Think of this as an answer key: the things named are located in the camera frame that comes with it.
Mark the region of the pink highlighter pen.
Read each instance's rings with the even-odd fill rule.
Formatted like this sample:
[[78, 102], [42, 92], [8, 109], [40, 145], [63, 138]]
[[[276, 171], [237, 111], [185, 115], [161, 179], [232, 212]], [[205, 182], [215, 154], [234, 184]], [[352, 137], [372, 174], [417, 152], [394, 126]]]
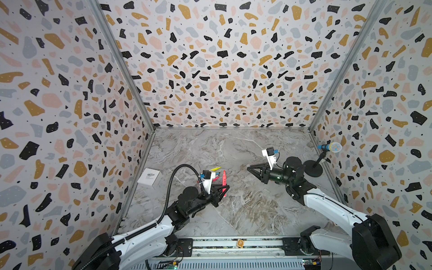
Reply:
[[[226, 171], [223, 171], [222, 184], [223, 185], [227, 185], [227, 174], [226, 174]], [[222, 190], [222, 193], [224, 195], [223, 197], [225, 198], [226, 197], [226, 190]]]

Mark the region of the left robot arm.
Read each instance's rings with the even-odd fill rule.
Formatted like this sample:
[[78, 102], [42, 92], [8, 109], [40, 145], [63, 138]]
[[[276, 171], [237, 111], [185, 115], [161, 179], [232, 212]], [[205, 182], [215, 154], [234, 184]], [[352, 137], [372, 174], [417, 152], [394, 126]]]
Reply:
[[167, 208], [160, 222], [152, 221], [115, 236], [97, 236], [73, 264], [74, 270], [127, 270], [152, 257], [171, 255], [177, 248], [175, 233], [209, 204], [218, 207], [229, 185], [215, 184], [210, 193], [187, 187]]

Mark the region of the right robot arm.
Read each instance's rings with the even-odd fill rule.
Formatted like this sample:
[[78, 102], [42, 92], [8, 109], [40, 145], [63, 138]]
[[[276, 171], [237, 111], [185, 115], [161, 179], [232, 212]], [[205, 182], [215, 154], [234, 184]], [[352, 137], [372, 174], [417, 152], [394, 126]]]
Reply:
[[261, 182], [285, 186], [291, 198], [311, 208], [339, 226], [343, 233], [311, 226], [300, 234], [296, 245], [305, 255], [324, 250], [355, 262], [362, 270], [387, 270], [402, 257], [402, 252], [387, 221], [380, 215], [369, 216], [326, 195], [305, 177], [306, 165], [288, 157], [282, 168], [270, 162], [251, 165], [247, 171]]

